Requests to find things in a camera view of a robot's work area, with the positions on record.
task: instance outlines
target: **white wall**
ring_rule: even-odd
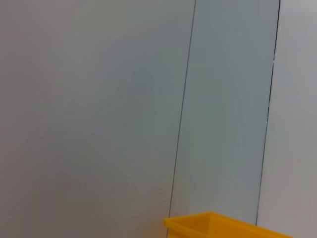
[[[166,236],[193,6],[1,1],[1,238]]]
[[[255,223],[278,0],[197,0],[172,216]]]
[[[268,117],[260,226],[316,237],[317,2],[282,0]]]

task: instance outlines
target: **yellow plastic container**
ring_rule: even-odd
[[[291,238],[214,212],[167,218],[168,238]]]

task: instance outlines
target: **dark vertical line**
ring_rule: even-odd
[[[169,205],[168,217],[170,217],[171,208],[172,208],[172,199],[173,199],[173,190],[174,190],[174,182],[175,182],[176,162],[177,162],[177,155],[178,155],[178,145],[179,145],[180,129],[181,129],[181,124],[182,124],[183,108],[184,108],[184,98],[185,98],[185,90],[186,90],[186,82],[187,82],[187,74],[188,74],[188,64],[189,64],[189,56],[190,56],[190,47],[191,47],[191,45],[192,45],[192,37],[193,37],[195,11],[196,11],[196,0],[195,0],[195,2],[194,2],[192,28],[191,28],[190,39],[189,39],[189,47],[188,47],[188,55],[187,55],[187,64],[186,64],[186,72],[185,72],[185,81],[184,81],[184,91],[183,91],[182,107],[181,107],[180,118],[179,118],[179,128],[178,128],[177,145],[176,145],[175,165],[174,165],[172,192],[171,192],[171,196],[170,196],[170,205]]]
[[[278,32],[280,8],[281,8],[281,0],[279,0],[279,4],[278,4],[278,16],[277,16],[277,25],[276,25],[276,35],[275,35],[275,48],[274,48],[274,58],[273,58],[272,75],[271,75],[271,86],[270,86],[270,89],[269,89],[268,108],[267,108],[267,115],[266,115],[266,130],[265,130],[265,139],[264,139],[264,149],[263,149],[263,158],[262,158],[262,171],[261,171],[261,179],[260,179],[260,190],[259,190],[258,211],[257,211],[256,225],[258,224],[258,218],[259,218],[260,195],[261,195],[261,185],[262,185],[262,176],[263,176],[264,154],[265,154],[265,146],[266,146],[268,113],[269,113],[269,105],[270,105],[270,102],[271,102],[272,82],[273,82],[273,72],[274,72],[274,61],[275,61],[275,53],[276,53],[276,42],[277,42],[277,32]]]

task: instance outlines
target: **yellow bin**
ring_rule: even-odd
[[[291,238],[214,212],[167,218],[168,238]]]

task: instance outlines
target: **white surface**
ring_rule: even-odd
[[[278,0],[198,0],[172,216],[255,223]]]
[[[258,224],[298,238],[316,237],[316,25],[316,1],[282,1]]]
[[[1,1],[1,238],[166,236],[193,6]]]

